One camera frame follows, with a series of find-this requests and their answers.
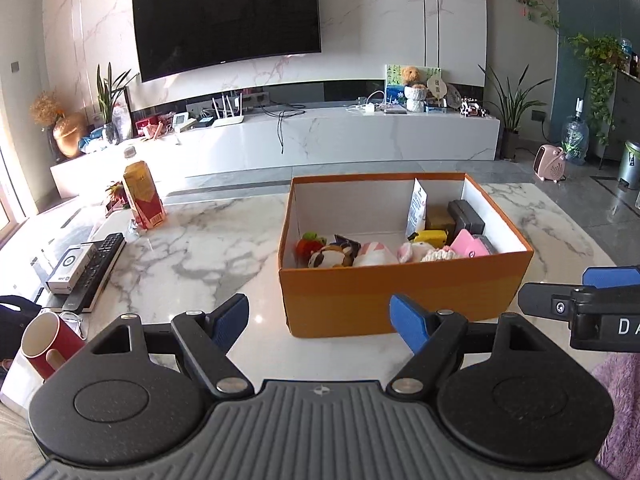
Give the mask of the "orange cardboard box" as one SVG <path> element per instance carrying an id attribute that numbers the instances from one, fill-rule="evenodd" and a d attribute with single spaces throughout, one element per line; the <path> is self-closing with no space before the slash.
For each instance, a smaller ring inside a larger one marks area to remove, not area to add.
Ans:
<path id="1" fill-rule="evenodd" d="M 298 338 L 385 334 L 395 294 L 495 318 L 533 254 L 462 172 L 296 178 L 278 250 L 286 325 Z"/>

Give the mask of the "crochet bunny with bouquet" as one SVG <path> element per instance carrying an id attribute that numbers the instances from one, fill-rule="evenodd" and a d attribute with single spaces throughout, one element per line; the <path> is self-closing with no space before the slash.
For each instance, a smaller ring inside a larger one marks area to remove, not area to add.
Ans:
<path id="1" fill-rule="evenodd" d="M 435 249 L 429 244 L 405 242 L 396 254 L 400 263 L 450 261 L 459 258 L 448 246 Z"/>

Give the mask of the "pink leather card wallet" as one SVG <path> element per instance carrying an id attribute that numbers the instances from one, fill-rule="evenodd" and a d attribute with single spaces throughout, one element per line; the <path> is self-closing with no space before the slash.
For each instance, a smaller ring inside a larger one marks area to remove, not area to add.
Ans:
<path id="1" fill-rule="evenodd" d="M 484 245 L 479 240 L 476 240 L 473 235 L 467 229 L 461 229 L 450 244 L 450 249 L 462 258 L 490 256 Z"/>

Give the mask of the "yellow tape measure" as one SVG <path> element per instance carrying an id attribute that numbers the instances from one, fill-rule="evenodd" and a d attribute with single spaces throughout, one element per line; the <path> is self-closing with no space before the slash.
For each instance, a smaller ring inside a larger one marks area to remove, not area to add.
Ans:
<path id="1" fill-rule="evenodd" d="M 408 236 L 408 241 L 414 244 L 429 244 L 435 249 L 443 248 L 447 244 L 448 233 L 440 229 L 427 229 L 413 232 Z"/>

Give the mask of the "dark grey case box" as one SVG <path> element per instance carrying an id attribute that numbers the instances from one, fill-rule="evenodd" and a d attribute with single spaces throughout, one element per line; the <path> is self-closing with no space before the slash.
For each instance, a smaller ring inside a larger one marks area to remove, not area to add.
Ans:
<path id="1" fill-rule="evenodd" d="M 467 200 L 452 200 L 447 206 L 448 214 L 454 220 L 454 228 L 449 235 L 452 242 L 462 229 L 466 229 L 472 235 L 482 235 L 485 222 Z"/>

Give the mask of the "grey slim rectangular box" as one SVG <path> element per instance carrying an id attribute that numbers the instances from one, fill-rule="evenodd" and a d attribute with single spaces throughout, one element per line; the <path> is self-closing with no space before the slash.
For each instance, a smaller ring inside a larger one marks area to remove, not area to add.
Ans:
<path id="1" fill-rule="evenodd" d="M 484 234 L 474 234 L 473 237 L 479 240 L 491 255 L 495 255 L 498 250 Z"/>

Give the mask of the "white Vaseline lotion tube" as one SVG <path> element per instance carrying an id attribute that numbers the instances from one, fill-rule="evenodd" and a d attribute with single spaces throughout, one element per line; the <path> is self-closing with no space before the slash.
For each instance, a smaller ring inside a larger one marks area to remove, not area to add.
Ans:
<path id="1" fill-rule="evenodd" d="M 428 195 L 426 189 L 418 179 L 414 180 L 405 230 L 406 237 L 413 236 L 414 233 L 425 230 L 427 200 Z"/>

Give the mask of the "gold brown box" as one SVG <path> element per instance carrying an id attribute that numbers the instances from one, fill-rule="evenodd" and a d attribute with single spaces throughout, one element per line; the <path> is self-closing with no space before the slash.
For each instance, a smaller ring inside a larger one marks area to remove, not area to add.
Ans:
<path id="1" fill-rule="evenodd" d="M 443 230 L 450 233 L 456 222 L 450 216 L 448 209 L 444 205 L 431 205 L 427 207 L 425 227 L 430 230 Z"/>

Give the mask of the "black remote control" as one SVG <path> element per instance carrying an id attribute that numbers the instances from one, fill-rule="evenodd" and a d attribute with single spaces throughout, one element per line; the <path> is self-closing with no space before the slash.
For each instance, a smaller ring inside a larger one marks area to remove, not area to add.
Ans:
<path id="1" fill-rule="evenodd" d="M 90 244 L 92 256 L 72 292 L 65 299 L 63 312 L 81 314 L 93 310 L 125 245 L 125 237 L 119 232 L 108 234 L 103 240 Z"/>

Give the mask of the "pink small heater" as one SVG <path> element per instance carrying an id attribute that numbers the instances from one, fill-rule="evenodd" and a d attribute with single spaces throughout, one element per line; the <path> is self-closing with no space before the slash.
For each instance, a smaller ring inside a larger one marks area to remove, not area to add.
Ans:
<path id="1" fill-rule="evenodd" d="M 565 177 L 565 153 L 559 146 L 544 144 L 538 148 L 533 170 L 541 181 L 559 183 Z"/>

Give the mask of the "strawberry plush toy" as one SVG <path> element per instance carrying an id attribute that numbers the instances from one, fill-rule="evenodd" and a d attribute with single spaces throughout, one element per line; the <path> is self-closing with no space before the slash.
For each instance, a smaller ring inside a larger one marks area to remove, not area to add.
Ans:
<path id="1" fill-rule="evenodd" d="M 312 254 L 326 246 L 326 238 L 316 232 L 306 232 L 295 245 L 296 262 L 306 266 Z"/>

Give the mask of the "red and gold box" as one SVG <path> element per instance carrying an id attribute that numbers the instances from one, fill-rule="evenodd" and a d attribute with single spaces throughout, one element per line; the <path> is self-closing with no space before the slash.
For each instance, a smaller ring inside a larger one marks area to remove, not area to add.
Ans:
<path id="1" fill-rule="evenodd" d="M 125 168 L 122 176 L 134 220 L 147 231 L 166 219 L 164 204 L 158 194 L 149 166 L 137 160 Z"/>

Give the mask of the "white small device box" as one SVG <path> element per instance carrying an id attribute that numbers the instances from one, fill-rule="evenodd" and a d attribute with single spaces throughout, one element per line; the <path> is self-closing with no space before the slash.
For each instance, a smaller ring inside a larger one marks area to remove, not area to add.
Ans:
<path id="1" fill-rule="evenodd" d="M 55 295 L 69 295 L 95 253 L 94 243 L 82 243 L 68 248 L 47 278 L 49 292 Z"/>

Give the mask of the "red mug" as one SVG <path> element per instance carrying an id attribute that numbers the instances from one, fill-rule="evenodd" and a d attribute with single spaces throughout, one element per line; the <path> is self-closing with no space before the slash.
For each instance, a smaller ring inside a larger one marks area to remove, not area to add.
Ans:
<path id="1" fill-rule="evenodd" d="M 85 343 L 57 313 L 46 311 L 26 326 L 20 349 L 38 375 L 47 380 Z"/>

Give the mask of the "teddy bear in pot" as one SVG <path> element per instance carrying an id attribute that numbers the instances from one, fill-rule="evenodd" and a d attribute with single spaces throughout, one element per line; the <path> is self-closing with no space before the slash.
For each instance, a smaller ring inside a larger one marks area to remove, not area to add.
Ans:
<path id="1" fill-rule="evenodd" d="M 404 66 L 400 70 L 408 112 L 423 113 L 426 102 L 426 85 L 416 66 Z"/>

